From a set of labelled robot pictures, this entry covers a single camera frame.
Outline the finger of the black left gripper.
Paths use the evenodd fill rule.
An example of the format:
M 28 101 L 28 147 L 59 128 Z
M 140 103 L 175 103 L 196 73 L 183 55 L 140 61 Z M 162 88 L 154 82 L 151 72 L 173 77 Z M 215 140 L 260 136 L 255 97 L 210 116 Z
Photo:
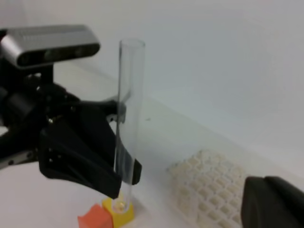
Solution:
M 126 102 L 129 100 L 130 96 L 130 94 L 127 94 L 120 100 L 118 95 L 115 95 L 106 100 L 96 102 L 97 107 L 104 112 L 108 123 L 125 122 L 127 109 Z

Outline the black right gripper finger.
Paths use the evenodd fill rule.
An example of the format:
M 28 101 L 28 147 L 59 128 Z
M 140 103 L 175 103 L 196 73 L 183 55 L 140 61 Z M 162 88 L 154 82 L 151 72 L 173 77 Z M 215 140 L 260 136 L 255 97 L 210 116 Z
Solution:
M 244 228 L 302 228 L 304 191 L 281 177 L 249 176 L 240 218 Z

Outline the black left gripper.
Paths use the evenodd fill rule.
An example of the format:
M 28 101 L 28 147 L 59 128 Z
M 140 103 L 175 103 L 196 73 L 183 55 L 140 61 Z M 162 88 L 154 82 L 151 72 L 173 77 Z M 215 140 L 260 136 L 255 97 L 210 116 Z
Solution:
M 54 82 L 53 65 L 21 69 L 0 63 L 0 124 L 7 128 L 0 136 L 2 169 L 37 161 L 39 138 L 39 169 L 45 177 L 118 197 L 122 179 L 114 170 L 116 133 L 96 102 L 80 101 Z M 135 160 L 133 185 L 141 173 Z

